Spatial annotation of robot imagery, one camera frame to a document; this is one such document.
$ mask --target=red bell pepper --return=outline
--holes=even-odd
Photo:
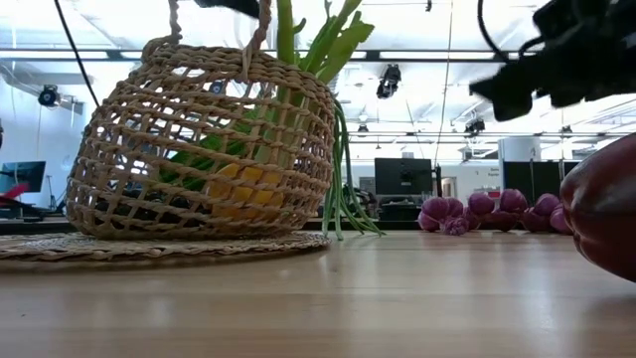
[[[579,163],[561,183],[560,195],[578,251],[636,282],[636,134]]]

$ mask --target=black camera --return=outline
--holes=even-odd
[[[636,0],[553,0],[533,21],[541,35],[497,75],[470,85],[500,121],[526,115],[533,97],[555,108],[636,91]],[[526,50],[545,43],[534,55]]]
[[[483,119],[477,119],[466,124],[466,129],[464,130],[464,133],[469,133],[472,136],[472,135],[477,135],[483,132],[484,130],[486,130],[486,123],[484,123]]]
[[[62,97],[58,93],[58,87],[55,85],[44,85],[44,89],[38,95],[38,103],[42,106],[53,108],[60,105]]]
[[[380,79],[377,95],[379,99],[387,99],[398,90],[398,83],[401,82],[401,72],[398,65],[389,65],[385,74]]]

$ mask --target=round woven placemat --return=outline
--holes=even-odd
[[[329,244],[330,240],[324,235],[309,233],[271,239],[206,241],[108,241],[80,233],[0,236],[0,262],[138,263],[142,266],[166,260],[177,264],[200,258],[281,254],[320,249]]]

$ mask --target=black cable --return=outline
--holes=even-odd
[[[477,24],[479,25],[481,36],[484,38],[484,41],[488,44],[490,49],[495,53],[495,56],[504,63],[509,64],[510,59],[508,56],[506,56],[495,42],[493,42],[493,39],[488,34],[488,30],[486,30],[486,24],[484,23],[484,0],[477,0]]]
[[[408,117],[410,118],[410,125],[412,125],[413,127],[413,131],[415,133],[415,140],[417,140],[417,147],[419,147],[419,153],[421,154],[422,158],[425,158],[426,156],[424,155],[424,148],[421,147],[421,143],[419,142],[419,135],[418,135],[419,130],[415,128],[415,121],[413,120],[412,112],[410,111],[410,105],[408,104],[408,99],[405,102],[406,102],[406,110],[408,110]]]
[[[537,203],[537,194],[535,193],[535,157],[530,158],[530,185],[532,186],[533,205]]]
[[[81,62],[80,51],[78,51],[76,42],[73,40],[73,36],[71,35],[71,30],[69,30],[69,25],[67,25],[67,20],[64,17],[62,6],[60,6],[60,0],[54,0],[54,1],[56,3],[56,8],[58,9],[58,15],[60,16],[60,22],[62,22],[62,27],[64,28],[64,32],[67,34],[67,39],[69,40],[69,44],[73,48],[73,53],[76,55],[76,60],[78,61],[78,66],[79,66],[79,70],[81,71],[81,76],[83,77],[83,80],[86,83],[86,87],[88,88],[88,91],[90,92],[90,96],[92,97],[92,100],[95,102],[96,106],[99,106],[99,100],[97,100],[97,96],[95,95],[94,90],[92,90],[92,86],[90,85],[90,79],[88,78],[86,69],[83,67],[83,63]]]
[[[532,40],[528,40],[526,41],[526,43],[524,45],[521,46],[521,48],[519,48],[519,58],[522,59],[523,57],[526,56],[526,52],[533,48],[534,46],[541,44],[544,41],[544,38],[542,36],[538,36],[535,37]]]
[[[441,101],[441,118],[439,119],[439,131],[437,132],[437,145],[435,145],[435,156],[433,165],[437,165],[437,154],[439,154],[439,145],[441,144],[441,132],[444,130],[444,119],[446,113],[446,95],[448,92],[448,76],[450,74],[450,47],[453,43],[453,7],[454,2],[450,0],[450,19],[448,24],[448,46],[446,56],[446,75],[444,79],[444,98]]]

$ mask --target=yellow bell pepper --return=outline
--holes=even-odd
[[[219,171],[219,174],[225,175],[228,178],[236,178],[239,174],[240,166],[238,164],[229,164]],[[247,180],[253,183],[258,182],[263,175],[263,171],[258,168],[246,167],[240,175],[240,179]],[[262,183],[266,184],[278,184],[282,180],[282,176],[278,173],[266,173]],[[239,186],[232,190],[232,185],[226,183],[217,182],[210,189],[210,196],[214,199],[229,199],[229,193],[232,192],[232,201],[239,203],[245,202],[246,204],[260,204],[272,208],[280,208],[283,203],[284,196],[282,193],[275,193],[270,190],[259,190],[253,198],[251,198],[254,189],[249,187]],[[217,218],[234,218],[236,220],[254,219],[258,217],[262,212],[255,208],[227,208],[221,206],[214,206],[212,215]],[[263,220],[273,220],[276,218],[277,213],[266,213]]]

